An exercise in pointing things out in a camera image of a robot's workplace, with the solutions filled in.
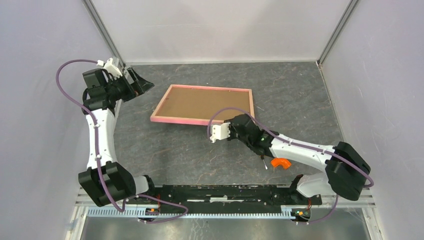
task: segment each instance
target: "white panel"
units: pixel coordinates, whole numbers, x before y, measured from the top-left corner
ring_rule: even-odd
[[[389,240],[423,239],[424,1],[361,1],[323,65]]]
[[[79,0],[2,1],[0,23],[0,239],[64,239],[89,131],[56,87],[56,70],[111,53]],[[63,88],[80,100],[82,72],[95,67],[66,67]]]
[[[125,61],[316,60],[349,0],[93,0]]]

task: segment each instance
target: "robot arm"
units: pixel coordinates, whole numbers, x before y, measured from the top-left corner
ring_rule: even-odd
[[[150,188],[154,188],[151,186],[153,183],[148,176],[133,178],[117,162],[114,146],[116,109],[121,101],[132,100],[144,94],[154,85],[140,77],[131,67],[119,69],[116,58],[110,58],[106,63],[99,60],[97,65],[101,68],[82,74],[87,85],[82,96],[83,105],[93,113],[97,125],[94,125],[91,116],[83,110],[89,127],[90,153],[87,170],[78,175],[78,181],[93,202],[101,207],[111,202],[100,183],[97,157],[101,157],[101,172],[107,189],[115,201],[145,193]],[[98,142],[96,142],[95,128],[98,132]],[[96,144],[100,156],[96,156]]]
[[[307,198],[317,194],[334,195],[336,193],[351,201],[358,200],[366,178],[346,163],[328,154],[343,156],[369,174],[370,167],[352,146],[345,142],[339,142],[337,146],[318,145],[294,140],[275,131],[271,132],[285,141],[261,130],[247,114],[242,114],[221,125],[213,125],[210,140],[215,142],[223,139],[238,139],[257,155],[289,159],[320,170],[321,173],[310,176],[299,175],[292,182],[291,187],[295,187]]]

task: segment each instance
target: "black joint motor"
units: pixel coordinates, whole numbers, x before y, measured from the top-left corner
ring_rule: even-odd
[[[226,120],[229,122],[229,138],[227,140],[238,139],[242,141],[250,150],[259,156],[273,157],[270,147],[274,137],[265,130],[261,130],[252,118],[247,114],[235,116]]]
[[[334,147],[334,153],[347,159],[367,175],[370,174],[370,166],[350,144],[342,141],[339,142]],[[357,201],[359,199],[367,181],[365,176],[334,156],[327,162],[325,172],[328,176],[328,183],[336,194],[351,201]]]
[[[115,201],[132,197],[136,194],[133,176],[117,162],[107,162],[101,167],[101,173],[107,190]],[[100,182],[98,169],[91,167],[78,174],[78,182],[93,202],[102,207],[111,203]]]
[[[109,109],[115,114],[118,100],[127,102],[155,86],[139,76],[131,67],[127,68],[120,77],[113,77],[103,68],[86,71],[82,76],[87,85],[82,102],[90,111]]]

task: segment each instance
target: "orange object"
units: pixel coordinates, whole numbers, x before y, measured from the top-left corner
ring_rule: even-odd
[[[274,168],[278,166],[282,166],[284,169],[288,169],[292,164],[289,162],[289,160],[285,158],[274,158],[271,161],[271,164],[274,166]]]

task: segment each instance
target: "purple cable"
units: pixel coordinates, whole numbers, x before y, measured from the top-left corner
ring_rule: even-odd
[[[286,139],[283,139],[283,138],[281,138],[281,137],[279,137],[279,136],[277,136],[277,135],[275,135],[274,133],[272,133],[265,125],[263,125],[262,123],[260,123],[258,120],[256,120],[256,118],[254,118],[252,115],[250,115],[247,111],[245,111],[245,110],[243,110],[243,109],[241,109],[241,108],[238,108],[238,107],[225,107],[225,108],[223,108],[223,109],[221,109],[221,110],[219,110],[219,111],[217,111],[211,118],[210,118],[210,120],[209,120],[209,122],[207,123],[207,129],[206,129],[206,131],[207,131],[207,139],[210,139],[210,137],[211,137],[211,124],[212,124],[212,121],[215,119],[215,117],[218,115],[218,114],[220,114],[221,112],[223,112],[223,111],[226,111],[226,110],[237,110],[237,111],[240,111],[240,112],[242,112],[242,113],[244,113],[244,114],[247,114],[259,127],[261,127],[263,130],[265,130],[268,134],[270,134],[271,136],[273,136],[274,138],[276,138],[276,139],[278,139],[278,140],[280,140],[280,141],[282,141],[283,143],[290,143],[289,141],[287,141]],[[297,143],[297,142],[291,142],[291,144],[292,145],[294,145],[294,146],[297,146],[297,147],[301,147],[301,148],[304,148],[304,149],[309,149],[309,150],[314,150],[314,151],[317,151],[317,152],[321,152],[321,153],[325,153],[325,154],[329,154],[329,155],[331,155],[331,156],[333,156],[333,157],[335,157],[335,158],[337,158],[337,159],[339,159],[339,160],[341,160],[342,162],[344,162],[345,164],[347,164],[347,165],[349,165],[349,166],[351,166],[353,169],[355,169],[356,171],[358,171],[362,176],[364,176],[368,181],[369,181],[369,184],[367,184],[367,185],[365,185],[364,187],[366,187],[366,188],[370,188],[370,187],[372,187],[372,186],[374,186],[374,181],[373,181],[373,179],[367,174],[367,173],[365,173],[364,171],[362,171],[362,169],[360,169],[359,167],[357,167],[355,164],[353,164],[353,163],[351,163],[350,161],[348,161],[346,158],[344,158],[344,157],[342,157],[342,156],[340,156],[340,155],[337,155],[337,154],[335,154],[334,152],[330,152],[330,151],[326,151],[326,150],[324,150],[324,149],[321,149],[321,148],[318,148],[318,147],[313,147],[313,146],[308,146],[308,145],[304,145],[304,144],[301,144],[301,143]]]
[[[92,111],[90,111],[86,106],[82,105],[77,100],[75,100],[71,96],[69,96],[65,92],[65,90],[62,88],[61,83],[59,82],[59,74],[61,73],[62,69],[66,65],[69,65],[69,64],[72,64],[72,63],[78,63],[78,62],[97,64],[97,61],[87,60],[87,59],[75,59],[75,60],[67,61],[64,64],[62,64],[59,67],[59,69],[57,70],[57,72],[56,72],[56,84],[57,84],[57,87],[59,88],[60,92],[66,98],[68,98],[71,102],[73,102],[74,104],[76,104],[78,107],[84,109],[90,115],[90,117],[92,118],[93,124],[95,126],[94,127],[94,151],[95,151],[95,159],[96,159],[96,162],[97,162],[98,177],[100,178],[101,186],[103,187],[104,193],[106,194],[106,196],[109,199],[110,203],[116,208],[116,210],[118,210],[118,212],[122,213],[122,212],[125,211],[125,199],[123,200],[122,208],[120,208],[118,206],[118,204],[115,202],[115,200],[112,197],[111,193],[109,192],[108,186],[106,186],[105,179],[103,178],[103,174],[102,174],[102,163],[100,162],[100,159],[102,157],[100,156],[100,151],[99,151],[99,129],[96,127],[96,125],[97,125],[97,119],[94,116],[94,114],[92,113]]]
[[[158,199],[156,197],[152,197],[152,196],[149,196],[149,195],[138,194],[138,196],[139,197],[142,197],[142,198],[148,198],[148,199],[151,199],[151,200],[155,200],[155,201],[157,201],[159,203],[168,204],[168,205],[171,205],[171,206],[174,206],[174,207],[185,209],[184,213],[182,213],[182,214],[180,214],[178,216],[173,216],[173,217],[166,218],[164,220],[159,220],[159,221],[144,221],[145,224],[161,224],[161,223],[165,223],[165,222],[168,222],[168,221],[171,221],[171,220],[174,220],[174,219],[181,218],[182,216],[186,215],[189,212],[189,209],[186,206],[183,206],[183,205],[175,204],[175,203],[172,203],[172,202],[169,202],[169,201],[160,200],[160,199]]]

